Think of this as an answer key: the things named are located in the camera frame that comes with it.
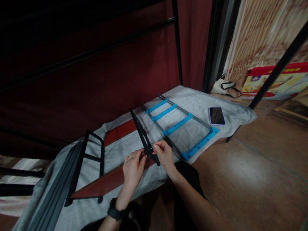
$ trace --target black bag strap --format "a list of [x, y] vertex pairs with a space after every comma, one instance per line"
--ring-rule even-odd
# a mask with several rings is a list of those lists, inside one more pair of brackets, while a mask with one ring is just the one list
[[[223, 85], [224, 84], [234, 84], [234, 85], [232, 85], [231, 87], [227, 87], [227, 88], [223, 88]], [[234, 96], [232, 96], [232, 95], [230, 95], [230, 94], [226, 94], [227, 96], [230, 96], [230, 97], [232, 97], [232, 98], [239, 98], [239, 97], [241, 97], [242, 96], [242, 93], [241, 93], [241, 91], [239, 91], [238, 89], [236, 89], [235, 88], [235, 86], [236, 86], [236, 83], [233, 83], [233, 82], [225, 82], [225, 83], [222, 83], [221, 85], [220, 85], [220, 87], [221, 87], [221, 89], [222, 90], [227, 90], [227, 89], [233, 89], [233, 90], [235, 90], [236, 92], [239, 92], [240, 93], [240, 95], [238, 96], [238, 97], [234, 97]]]

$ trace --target wrist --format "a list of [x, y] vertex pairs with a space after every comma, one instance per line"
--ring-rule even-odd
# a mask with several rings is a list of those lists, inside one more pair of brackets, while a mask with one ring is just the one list
[[176, 181], [178, 176], [180, 175], [179, 171], [174, 167], [173, 169], [167, 171], [167, 174], [169, 178], [172, 180], [172, 182]]
[[124, 184], [116, 199], [115, 208], [119, 211], [126, 209], [133, 197], [134, 192], [135, 191], [129, 190]]

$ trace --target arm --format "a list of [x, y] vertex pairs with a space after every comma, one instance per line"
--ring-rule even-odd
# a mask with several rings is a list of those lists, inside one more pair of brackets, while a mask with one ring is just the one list
[[192, 220], [199, 230], [229, 230], [222, 216], [212, 207], [179, 173], [173, 163], [172, 148], [165, 141], [155, 142], [153, 154], [158, 154], [160, 162], [172, 180]]
[[[143, 149], [136, 150], [125, 158], [123, 164], [124, 184], [115, 203], [115, 207], [119, 211], [126, 209], [141, 180], [147, 158], [145, 155], [139, 162], [142, 151]], [[98, 231], [118, 230], [121, 222], [122, 220], [116, 221], [114, 218], [107, 215]]]

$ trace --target red wooden board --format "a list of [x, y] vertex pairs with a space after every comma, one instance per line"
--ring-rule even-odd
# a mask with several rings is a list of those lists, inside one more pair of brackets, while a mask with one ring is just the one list
[[[148, 158], [145, 162], [144, 170], [151, 167], [153, 164], [156, 164], [156, 162], [151, 158]], [[71, 198], [99, 197], [111, 192], [124, 183], [124, 173], [122, 167], [123, 164], [74, 192]]]
[[133, 131], [137, 130], [134, 120], [131, 119], [120, 126], [106, 132], [105, 140], [104, 140], [104, 147], [110, 145], [111, 143], [121, 139], [122, 137], [132, 133]]

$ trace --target white bag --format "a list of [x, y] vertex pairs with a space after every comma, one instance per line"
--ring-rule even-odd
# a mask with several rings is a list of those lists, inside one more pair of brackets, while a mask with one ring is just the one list
[[[213, 88], [211, 90], [212, 93], [218, 93], [218, 94], [222, 94], [222, 95], [227, 95], [227, 96], [230, 96], [232, 98], [239, 98], [242, 96], [242, 93], [235, 88], [236, 86], [236, 83], [233, 83], [233, 82], [227, 82], [227, 81], [224, 81], [223, 79], [219, 79], [217, 80], [214, 85], [213, 85]], [[228, 93], [228, 89], [232, 88], [233, 90], [235, 90], [236, 92], [239, 92], [240, 95], [238, 97], [233, 97], [232, 95], [230, 95]]]

